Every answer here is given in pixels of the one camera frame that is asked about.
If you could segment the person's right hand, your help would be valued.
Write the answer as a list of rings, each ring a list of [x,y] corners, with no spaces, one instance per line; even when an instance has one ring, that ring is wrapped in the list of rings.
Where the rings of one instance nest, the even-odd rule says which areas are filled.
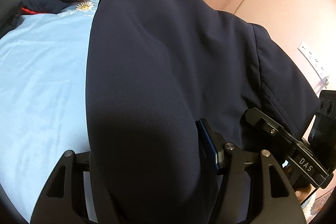
[[[283,171],[286,173],[287,176],[289,176],[289,174],[292,171],[292,167],[290,165],[287,165],[283,168]],[[297,199],[302,202],[304,201],[307,196],[310,194],[311,192],[311,185],[307,186],[307,187],[301,187],[301,188],[294,188],[295,191],[295,196],[297,197]]]

